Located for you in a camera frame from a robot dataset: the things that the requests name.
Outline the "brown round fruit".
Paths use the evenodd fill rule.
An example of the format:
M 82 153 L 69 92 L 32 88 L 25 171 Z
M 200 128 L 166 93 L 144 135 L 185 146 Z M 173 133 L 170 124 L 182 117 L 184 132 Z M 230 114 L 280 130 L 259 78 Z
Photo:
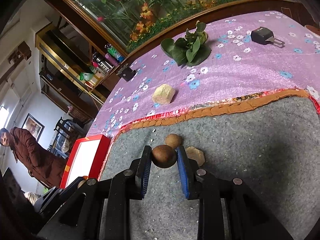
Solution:
M 178 146 L 182 145 L 183 139 L 180 135 L 171 133 L 165 137 L 164 142 L 171 148 L 176 149 Z
M 159 168 L 170 168 L 177 161 L 177 153 L 168 145 L 158 145 L 152 149 L 151 160 Z

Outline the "tan fruit piece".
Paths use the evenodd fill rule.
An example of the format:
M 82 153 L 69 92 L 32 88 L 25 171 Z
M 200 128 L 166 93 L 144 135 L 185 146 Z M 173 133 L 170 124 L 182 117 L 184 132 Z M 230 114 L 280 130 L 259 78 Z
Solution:
M 187 157 L 189 159 L 195 160 L 199 167 L 202 166 L 206 162 L 205 157 L 204 157 L 204 153 L 201 150 L 199 150 L 193 146 L 189 146 L 188 148 L 186 148 L 185 152 L 187 154 Z

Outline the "brown round fruit on mat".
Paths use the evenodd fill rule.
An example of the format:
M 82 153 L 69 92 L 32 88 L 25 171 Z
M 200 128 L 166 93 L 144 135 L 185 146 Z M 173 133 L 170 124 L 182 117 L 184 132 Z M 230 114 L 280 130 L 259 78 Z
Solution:
M 183 139 L 180 135 L 171 133 L 165 137 L 164 142 L 171 148 L 176 149 L 178 146 L 182 145 Z

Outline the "red white tray box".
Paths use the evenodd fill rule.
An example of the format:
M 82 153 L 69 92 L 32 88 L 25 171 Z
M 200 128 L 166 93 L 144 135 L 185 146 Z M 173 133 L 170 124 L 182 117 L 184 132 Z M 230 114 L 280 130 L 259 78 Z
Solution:
M 110 144 L 111 139 L 102 134 L 76 140 L 65 166 L 60 188 L 65 189 L 78 177 L 99 180 Z

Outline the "grey felt mat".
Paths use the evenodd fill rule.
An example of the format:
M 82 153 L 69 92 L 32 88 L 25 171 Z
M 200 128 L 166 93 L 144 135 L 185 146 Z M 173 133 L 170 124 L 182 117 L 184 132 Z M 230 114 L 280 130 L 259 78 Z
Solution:
M 204 168 L 220 179 L 241 178 L 294 239 L 319 218 L 319 116 L 311 100 L 284 98 L 253 111 L 132 129 L 111 148 L 102 179 L 129 168 L 145 145 L 175 133 L 204 152 Z M 151 168 L 148 191 L 130 204 L 132 239 L 196 239 L 199 202 L 185 199 L 177 166 Z

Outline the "person in brown coat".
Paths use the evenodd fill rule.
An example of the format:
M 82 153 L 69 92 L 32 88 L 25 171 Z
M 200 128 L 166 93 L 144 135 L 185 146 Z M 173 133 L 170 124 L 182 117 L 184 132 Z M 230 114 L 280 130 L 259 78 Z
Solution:
M 66 160 L 44 149 L 26 129 L 1 129 L 1 145 L 9 147 L 30 175 L 49 188 L 60 187 Z

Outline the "green leafy vegetable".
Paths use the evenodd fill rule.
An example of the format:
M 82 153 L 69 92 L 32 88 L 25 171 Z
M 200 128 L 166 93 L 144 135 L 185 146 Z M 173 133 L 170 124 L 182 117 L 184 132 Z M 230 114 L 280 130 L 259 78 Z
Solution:
M 212 51 L 206 45 L 208 34 L 205 29 L 206 24 L 197 21 L 196 29 L 193 33 L 186 29 L 184 37 L 180 37 L 177 40 L 165 38 L 161 42 L 161 49 L 178 66 L 197 66 L 207 59 Z

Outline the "purple floral tablecloth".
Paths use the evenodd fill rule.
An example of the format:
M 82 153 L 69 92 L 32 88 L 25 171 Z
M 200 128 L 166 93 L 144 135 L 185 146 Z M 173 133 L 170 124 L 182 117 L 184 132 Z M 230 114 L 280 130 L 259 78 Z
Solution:
M 283 48 L 251 40 L 259 27 L 285 42 Z M 178 114 L 207 103 L 276 89 L 305 89 L 319 98 L 319 35 L 278 11 L 263 11 L 208 23 L 211 54 L 193 67 L 178 66 L 161 47 L 136 59 L 132 80 L 120 80 L 97 114 L 88 135 L 114 137 L 125 125 L 148 116 Z M 157 87 L 176 93 L 170 104 L 152 100 Z

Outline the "black car key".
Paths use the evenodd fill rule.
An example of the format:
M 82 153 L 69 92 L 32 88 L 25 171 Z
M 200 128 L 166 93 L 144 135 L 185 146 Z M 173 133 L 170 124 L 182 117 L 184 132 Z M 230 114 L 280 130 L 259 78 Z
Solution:
M 259 27 L 251 32 L 251 40 L 261 45 L 271 44 L 279 48 L 285 46 L 285 42 L 274 37 L 274 33 L 265 27 Z

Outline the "framed wall picture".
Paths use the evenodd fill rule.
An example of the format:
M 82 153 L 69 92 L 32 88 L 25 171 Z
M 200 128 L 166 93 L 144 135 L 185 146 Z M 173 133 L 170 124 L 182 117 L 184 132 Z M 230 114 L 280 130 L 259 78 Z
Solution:
M 22 128 L 28 130 L 36 141 L 38 141 L 44 130 L 44 125 L 28 113 L 23 122 Z

